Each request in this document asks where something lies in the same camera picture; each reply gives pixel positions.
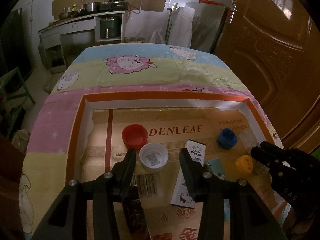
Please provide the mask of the green metal stool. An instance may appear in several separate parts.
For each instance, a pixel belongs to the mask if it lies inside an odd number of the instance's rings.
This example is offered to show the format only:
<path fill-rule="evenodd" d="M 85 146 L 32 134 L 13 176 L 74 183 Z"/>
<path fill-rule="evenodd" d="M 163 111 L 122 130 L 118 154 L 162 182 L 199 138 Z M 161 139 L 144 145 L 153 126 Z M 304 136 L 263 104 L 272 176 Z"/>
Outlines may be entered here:
<path fill-rule="evenodd" d="M 19 68 L 14 68 L 1 76 L 1 95 L 5 95 L 7 101 L 24 98 L 24 101 L 29 99 L 33 105 L 36 104 Z"/>

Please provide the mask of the steel cooking pot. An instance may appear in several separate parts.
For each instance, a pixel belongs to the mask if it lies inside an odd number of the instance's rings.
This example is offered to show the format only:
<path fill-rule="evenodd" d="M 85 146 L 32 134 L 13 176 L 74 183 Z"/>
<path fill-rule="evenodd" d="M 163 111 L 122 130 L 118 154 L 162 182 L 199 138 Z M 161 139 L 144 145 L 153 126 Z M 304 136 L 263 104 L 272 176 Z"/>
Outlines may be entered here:
<path fill-rule="evenodd" d="M 84 11 L 89 12 L 89 13 L 97 12 L 100 9 L 100 5 L 101 5 L 100 2 L 86 3 L 86 4 L 84 4 Z"/>

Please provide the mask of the grey kitchen counter cabinet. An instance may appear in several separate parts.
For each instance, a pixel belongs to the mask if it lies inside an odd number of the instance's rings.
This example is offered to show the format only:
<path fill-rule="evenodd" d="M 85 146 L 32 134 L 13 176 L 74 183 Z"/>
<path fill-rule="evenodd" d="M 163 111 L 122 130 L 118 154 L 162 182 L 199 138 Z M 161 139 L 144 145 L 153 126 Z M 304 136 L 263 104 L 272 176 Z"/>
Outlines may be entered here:
<path fill-rule="evenodd" d="M 100 38 L 100 20 L 107 17 L 120 17 L 119 37 Z M 126 17 L 126 10 L 99 12 L 57 21 L 39 30 L 39 54 L 42 64 L 48 69 L 66 69 L 88 47 L 123 43 Z"/>

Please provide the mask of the gold rectangular box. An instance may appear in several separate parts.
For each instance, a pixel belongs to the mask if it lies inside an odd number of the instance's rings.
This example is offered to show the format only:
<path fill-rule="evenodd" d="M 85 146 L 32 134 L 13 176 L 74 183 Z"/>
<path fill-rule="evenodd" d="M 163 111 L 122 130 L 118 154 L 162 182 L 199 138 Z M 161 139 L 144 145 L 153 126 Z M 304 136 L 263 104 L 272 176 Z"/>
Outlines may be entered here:
<path fill-rule="evenodd" d="M 122 206 L 131 238 L 151 239 L 137 185 L 129 187 L 127 195 L 122 201 Z"/>

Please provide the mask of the plain orange bottle cap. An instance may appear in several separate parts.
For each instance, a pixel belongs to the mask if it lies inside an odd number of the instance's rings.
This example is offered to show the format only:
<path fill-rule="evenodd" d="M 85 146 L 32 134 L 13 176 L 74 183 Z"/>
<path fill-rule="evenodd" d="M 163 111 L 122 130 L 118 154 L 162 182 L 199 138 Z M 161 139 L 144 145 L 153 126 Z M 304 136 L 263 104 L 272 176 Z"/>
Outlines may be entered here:
<path fill-rule="evenodd" d="M 253 161 L 249 155 L 242 155 L 236 160 L 236 169 L 243 174 L 250 174 L 253 171 Z"/>

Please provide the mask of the brown wooden door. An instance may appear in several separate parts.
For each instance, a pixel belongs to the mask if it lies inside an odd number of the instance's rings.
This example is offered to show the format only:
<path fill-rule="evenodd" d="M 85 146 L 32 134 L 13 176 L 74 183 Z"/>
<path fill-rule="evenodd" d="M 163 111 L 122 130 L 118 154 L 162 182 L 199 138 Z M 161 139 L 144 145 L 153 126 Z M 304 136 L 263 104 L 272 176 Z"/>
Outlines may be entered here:
<path fill-rule="evenodd" d="M 216 55 L 287 148 L 319 146 L 319 30 L 299 0 L 234 0 Z"/>

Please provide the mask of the red bottle cap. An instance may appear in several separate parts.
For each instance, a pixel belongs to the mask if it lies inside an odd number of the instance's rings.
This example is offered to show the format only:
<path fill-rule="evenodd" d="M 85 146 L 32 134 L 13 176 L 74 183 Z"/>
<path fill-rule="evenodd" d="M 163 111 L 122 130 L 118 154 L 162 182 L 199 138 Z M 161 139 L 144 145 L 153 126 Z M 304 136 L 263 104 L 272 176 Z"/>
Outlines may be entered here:
<path fill-rule="evenodd" d="M 123 129 L 121 137 L 127 148 L 140 150 L 148 141 L 148 132 L 142 125 L 131 124 Z"/>

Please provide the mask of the black induction stove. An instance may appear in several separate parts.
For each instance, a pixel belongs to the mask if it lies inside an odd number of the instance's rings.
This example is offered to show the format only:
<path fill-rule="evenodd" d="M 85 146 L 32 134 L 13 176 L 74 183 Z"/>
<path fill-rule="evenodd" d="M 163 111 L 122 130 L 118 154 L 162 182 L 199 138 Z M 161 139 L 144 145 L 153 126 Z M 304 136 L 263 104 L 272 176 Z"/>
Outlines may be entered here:
<path fill-rule="evenodd" d="M 101 3 L 100 11 L 121 11 L 127 10 L 129 3 L 127 0 L 108 0 L 105 3 Z"/>

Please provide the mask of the orange rimmed cardboard tray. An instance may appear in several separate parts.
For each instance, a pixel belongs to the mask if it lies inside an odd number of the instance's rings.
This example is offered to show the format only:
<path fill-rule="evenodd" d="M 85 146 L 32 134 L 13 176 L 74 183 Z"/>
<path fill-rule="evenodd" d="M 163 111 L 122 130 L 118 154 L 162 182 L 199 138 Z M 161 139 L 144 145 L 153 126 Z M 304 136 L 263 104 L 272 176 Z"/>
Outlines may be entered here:
<path fill-rule="evenodd" d="M 68 146 L 66 180 L 97 178 L 122 161 L 127 152 L 121 133 L 139 124 L 148 142 L 168 150 L 167 164 L 158 172 L 137 162 L 133 175 L 138 185 L 148 227 L 153 238 L 196 239 L 202 207 L 170 204 L 180 169 L 178 153 L 188 140 L 205 144 L 204 159 L 219 158 L 225 178 L 243 177 L 236 160 L 262 141 L 273 142 L 271 133 L 253 102 L 244 96 L 196 92 L 104 92 L 84 94 L 76 111 Z M 238 143 L 225 150 L 217 137 L 231 129 Z"/>

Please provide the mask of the white hello kitty box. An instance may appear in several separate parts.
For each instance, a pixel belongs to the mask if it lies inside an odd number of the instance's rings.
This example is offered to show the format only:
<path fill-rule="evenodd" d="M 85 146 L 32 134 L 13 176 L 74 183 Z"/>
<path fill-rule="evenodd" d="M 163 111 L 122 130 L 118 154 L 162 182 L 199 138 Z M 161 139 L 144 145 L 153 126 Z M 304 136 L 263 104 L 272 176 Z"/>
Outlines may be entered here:
<path fill-rule="evenodd" d="M 203 171 L 205 144 L 188 140 L 180 150 L 180 170 L 170 204 L 194 208 L 201 198 L 201 172 Z"/>

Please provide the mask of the white bottle cap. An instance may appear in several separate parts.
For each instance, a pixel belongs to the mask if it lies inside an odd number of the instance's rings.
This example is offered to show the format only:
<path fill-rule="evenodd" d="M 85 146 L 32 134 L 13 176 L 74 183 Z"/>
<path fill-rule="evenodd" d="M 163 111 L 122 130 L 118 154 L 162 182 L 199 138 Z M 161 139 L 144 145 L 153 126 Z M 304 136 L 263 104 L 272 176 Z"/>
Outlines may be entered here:
<path fill-rule="evenodd" d="M 140 149 L 139 159 L 145 169 L 150 172 L 158 172 L 167 164 L 169 154 L 165 146 L 148 143 Z"/>

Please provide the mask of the white plastic bag bundle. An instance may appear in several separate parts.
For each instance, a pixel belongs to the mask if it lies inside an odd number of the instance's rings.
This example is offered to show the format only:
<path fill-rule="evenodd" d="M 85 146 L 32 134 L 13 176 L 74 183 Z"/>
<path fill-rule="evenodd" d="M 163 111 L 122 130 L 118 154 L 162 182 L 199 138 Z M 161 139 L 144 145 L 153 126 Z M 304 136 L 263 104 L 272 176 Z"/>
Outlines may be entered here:
<path fill-rule="evenodd" d="M 165 31 L 153 32 L 150 43 L 168 44 L 210 52 L 216 45 L 226 19 L 224 5 L 189 2 L 169 13 Z"/>

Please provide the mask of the dark green air fryer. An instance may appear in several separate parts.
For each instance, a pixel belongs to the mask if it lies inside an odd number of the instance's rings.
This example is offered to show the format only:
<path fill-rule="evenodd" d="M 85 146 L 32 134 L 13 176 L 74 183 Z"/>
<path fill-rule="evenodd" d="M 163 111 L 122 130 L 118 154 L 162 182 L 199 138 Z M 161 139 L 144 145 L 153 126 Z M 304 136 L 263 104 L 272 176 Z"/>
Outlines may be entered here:
<path fill-rule="evenodd" d="M 100 20 L 100 38 L 117 38 L 120 36 L 120 17 L 107 17 Z"/>

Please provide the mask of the colourful cartoon sheep tablecloth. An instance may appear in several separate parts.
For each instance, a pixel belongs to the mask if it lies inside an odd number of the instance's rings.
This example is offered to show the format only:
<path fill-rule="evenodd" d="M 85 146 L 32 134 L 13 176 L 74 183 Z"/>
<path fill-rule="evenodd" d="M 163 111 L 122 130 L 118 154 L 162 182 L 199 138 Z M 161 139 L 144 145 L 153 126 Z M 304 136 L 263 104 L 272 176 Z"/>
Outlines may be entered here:
<path fill-rule="evenodd" d="M 20 181 L 20 218 L 31 239 L 62 189 L 67 149 L 84 94 L 117 91 L 191 91 L 249 98 L 276 145 L 281 140 L 244 82 L 217 56 L 162 44 L 132 43 L 85 49 L 42 105 L 31 130 Z"/>

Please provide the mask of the blue bottle cap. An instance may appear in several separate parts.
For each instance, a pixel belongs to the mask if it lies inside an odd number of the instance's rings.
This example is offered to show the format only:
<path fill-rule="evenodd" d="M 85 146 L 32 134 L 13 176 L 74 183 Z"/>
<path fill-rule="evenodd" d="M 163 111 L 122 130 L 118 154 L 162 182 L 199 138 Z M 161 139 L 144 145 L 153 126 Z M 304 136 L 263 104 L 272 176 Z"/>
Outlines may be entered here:
<path fill-rule="evenodd" d="M 231 129 L 225 128 L 217 137 L 217 143 L 225 150 L 229 150 L 238 143 L 238 138 Z"/>

